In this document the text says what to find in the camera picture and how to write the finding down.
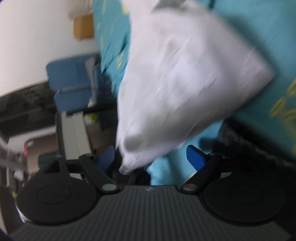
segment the white wall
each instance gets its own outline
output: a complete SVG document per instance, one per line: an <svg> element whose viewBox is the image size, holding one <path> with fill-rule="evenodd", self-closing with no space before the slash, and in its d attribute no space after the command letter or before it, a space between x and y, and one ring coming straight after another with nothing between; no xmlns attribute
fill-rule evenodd
<svg viewBox="0 0 296 241"><path fill-rule="evenodd" d="M74 39L66 0L0 3L0 95L46 80L51 60L97 51L94 40Z"/></svg>

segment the teal bed sheet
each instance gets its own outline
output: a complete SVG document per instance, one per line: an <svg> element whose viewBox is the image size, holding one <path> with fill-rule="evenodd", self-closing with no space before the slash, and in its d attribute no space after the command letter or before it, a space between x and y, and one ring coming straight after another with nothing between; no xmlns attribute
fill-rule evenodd
<svg viewBox="0 0 296 241"><path fill-rule="evenodd" d="M277 77L262 93L239 109L234 117L275 142L287 156L296 157L296 1L200 0L214 4L224 17L266 57ZM95 39L100 49L101 71L112 81L117 97L128 61L130 24L127 8L118 0L94 0ZM156 159L148 168L152 185L181 185L195 173L186 159L186 147L209 153L203 139L215 139L222 121L206 128L179 149Z"/></svg>

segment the metal screw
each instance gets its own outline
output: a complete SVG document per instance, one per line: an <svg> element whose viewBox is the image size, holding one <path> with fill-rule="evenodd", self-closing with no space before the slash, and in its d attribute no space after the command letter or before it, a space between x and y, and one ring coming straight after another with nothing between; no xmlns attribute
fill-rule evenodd
<svg viewBox="0 0 296 241"><path fill-rule="evenodd" d="M183 190L187 191L187 192L193 192L196 190L197 186L195 184L192 183L188 183L183 185Z"/></svg>
<svg viewBox="0 0 296 241"><path fill-rule="evenodd" d="M106 192L112 192L117 189L117 186L112 183L108 183L102 186L102 189Z"/></svg>

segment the gray ribbed panel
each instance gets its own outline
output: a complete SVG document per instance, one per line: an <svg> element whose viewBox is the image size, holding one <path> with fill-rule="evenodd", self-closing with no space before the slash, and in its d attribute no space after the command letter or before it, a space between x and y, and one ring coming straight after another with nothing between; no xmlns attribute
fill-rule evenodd
<svg viewBox="0 0 296 241"><path fill-rule="evenodd" d="M82 219L61 226L23 225L15 241L283 241L289 234L274 222L238 227L217 220L196 196L173 186L126 187L104 196Z"/></svg>

